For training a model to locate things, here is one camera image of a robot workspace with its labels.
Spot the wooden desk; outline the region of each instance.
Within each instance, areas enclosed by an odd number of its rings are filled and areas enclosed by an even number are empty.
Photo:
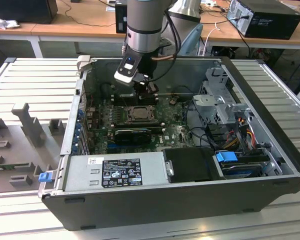
[[[37,36],[71,36],[71,37],[99,37],[99,38],[124,38],[124,34],[116,33],[116,17],[114,12],[106,11],[106,5],[97,0],[83,0],[72,3],[70,0],[56,0],[58,13],[52,24],[37,24],[32,29],[32,34]]]
[[[222,7],[228,7],[225,0],[216,0]],[[116,34],[115,13],[107,12],[106,5],[97,0],[82,0],[80,3],[72,3],[70,0],[56,0],[58,13],[52,24],[34,24],[21,23],[20,28],[1,30],[0,39],[5,40],[27,40],[30,41],[34,54],[37,58],[42,58],[40,49],[40,41],[61,41],[75,42],[107,42],[122,43],[125,35]],[[284,2],[292,5],[300,5],[299,1],[284,0]],[[88,26],[75,22],[90,25],[111,25],[111,26]],[[201,15],[202,23],[214,23],[226,20],[219,13],[204,12]],[[213,24],[204,24],[202,38],[205,40],[209,32],[214,28]],[[228,47],[246,47],[240,38],[237,30],[230,22],[220,23],[218,27],[209,37],[209,46],[228,46]],[[293,33],[290,40],[263,39],[263,38],[245,38],[251,48],[274,48],[274,49],[300,49],[300,24]]]

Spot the white cable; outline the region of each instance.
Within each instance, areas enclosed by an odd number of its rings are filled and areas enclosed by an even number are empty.
[[[202,56],[205,56],[205,54],[206,54],[207,43],[208,43],[208,39],[209,39],[210,34],[211,34],[214,30],[219,30],[219,31],[221,30],[220,28],[217,27],[217,23],[218,23],[217,21],[214,23],[215,28],[212,29],[212,30],[209,32],[208,36],[206,37],[205,44],[204,44],[204,48],[203,48],[203,54],[202,54]]]

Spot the warning label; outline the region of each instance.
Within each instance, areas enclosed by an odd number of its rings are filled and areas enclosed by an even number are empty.
[[[101,185],[104,188],[142,185],[140,159],[104,160]]]

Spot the floor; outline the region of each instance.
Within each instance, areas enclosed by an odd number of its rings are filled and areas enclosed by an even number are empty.
[[[117,57],[121,55],[120,43],[90,43],[79,44],[82,54],[93,57]],[[76,58],[79,54],[75,52],[73,42],[44,41],[40,47],[45,58]],[[236,51],[236,59],[246,59],[247,48],[239,48]],[[31,44],[28,41],[0,40],[0,66],[7,57],[34,58]],[[300,68],[290,79],[291,74],[300,63],[300,50],[285,50],[272,70],[285,83],[294,90],[299,83]]]

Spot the robotic arm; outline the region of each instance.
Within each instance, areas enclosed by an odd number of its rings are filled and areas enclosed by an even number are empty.
[[[157,62],[152,58],[159,54],[164,12],[176,1],[128,1],[126,52],[114,75],[119,82],[131,85],[144,77],[153,78]]]
[[[200,23],[200,3],[201,0],[127,2],[126,51],[114,77],[120,83],[133,85],[138,99],[156,93],[159,89],[154,81],[172,68],[177,54],[187,55],[198,44],[203,29]],[[158,57],[161,49],[166,56]],[[154,78],[158,61],[172,58],[167,71]]]

